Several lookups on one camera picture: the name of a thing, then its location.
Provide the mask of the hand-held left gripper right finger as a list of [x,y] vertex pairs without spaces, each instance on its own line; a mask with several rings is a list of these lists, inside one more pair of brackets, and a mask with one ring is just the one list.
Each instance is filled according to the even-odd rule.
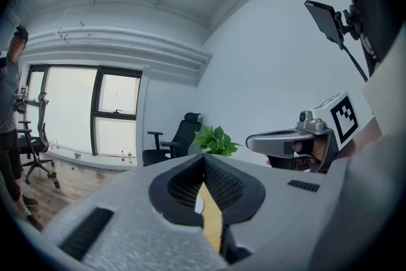
[[338,270],[329,227],[342,191],[345,161],[316,174],[215,155],[202,158],[206,187],[221,210],[221,251],[209,270]]

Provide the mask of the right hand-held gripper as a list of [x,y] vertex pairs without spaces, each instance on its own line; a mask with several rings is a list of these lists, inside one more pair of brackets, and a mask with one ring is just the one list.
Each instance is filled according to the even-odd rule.
[[[359,129],[353,103],[345,91],[328,98],[311,110],[300,112],[299,121],[293,129],[248,136],[246,147],[253,152],[268,155],[273,168],[326,173],[332,162],[340,158],[344,147]],[[317,136],[327,137],[328,147],[324,161],[314,167],[298,164],[294,158],[294,144]]]

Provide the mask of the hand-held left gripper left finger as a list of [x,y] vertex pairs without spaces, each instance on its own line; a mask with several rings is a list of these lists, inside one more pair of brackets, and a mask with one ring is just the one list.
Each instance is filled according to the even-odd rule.
[[50,223],[48,258],[58,270],[228,269],[194,208],[204,164],[197,154],[113,177]]

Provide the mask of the person's right hand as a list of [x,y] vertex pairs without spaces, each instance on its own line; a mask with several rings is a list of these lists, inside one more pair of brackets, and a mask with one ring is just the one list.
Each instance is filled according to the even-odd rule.
[[318,166],[324,161],[327,147],[326,136],[296,141],[294,144],[294,158],[298,164],[309,167]]

